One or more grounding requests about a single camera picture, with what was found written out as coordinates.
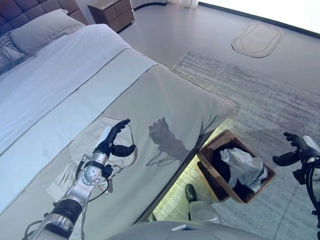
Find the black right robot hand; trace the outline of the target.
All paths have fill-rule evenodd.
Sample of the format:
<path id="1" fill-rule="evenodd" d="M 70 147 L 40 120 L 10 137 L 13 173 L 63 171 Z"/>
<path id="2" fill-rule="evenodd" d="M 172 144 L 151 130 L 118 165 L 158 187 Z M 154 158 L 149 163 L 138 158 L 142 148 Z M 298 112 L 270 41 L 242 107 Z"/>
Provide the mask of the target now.
<path id="1" fill-rule="evenodd" d="M 280 156 L 273 156 L 272 160 L 276 165 L 286 167 L 298 161 L 302 161 L 302 164 L 304 164 L 305 161 L 312 157 L 320 157 L 320 152 L 309 146 L 302 137 L 289 132 L 285 132 L 283 135 L 290 142 L 291 146 L 296 147 L 296 150 L 295 152 L 288 152 Z"/>

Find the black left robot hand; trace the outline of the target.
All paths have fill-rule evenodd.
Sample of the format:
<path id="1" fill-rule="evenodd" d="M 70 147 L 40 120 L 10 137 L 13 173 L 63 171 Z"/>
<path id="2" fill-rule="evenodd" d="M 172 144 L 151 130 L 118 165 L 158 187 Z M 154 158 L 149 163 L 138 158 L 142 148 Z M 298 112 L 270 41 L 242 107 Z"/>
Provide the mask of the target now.
<path id="1" fill-rule="evenodd" d="M 136 149 L 136 145 L 132 144 L 130 146 L 124 145 L 115 145 L 114 140 L 116 136 L 126 127 L 126 125 L 130 122 L 130 119 L 125 119 L 118 122 L 115 126 L 113 126 L 108 133 L 107 137 L 100 142 L 97 147 L 94 149 L 93 153 L 104 153 L 107 157 L 110 157 L 110 154 L 116 157 L 128 157 L 130 156 L 134 150 Z"/>

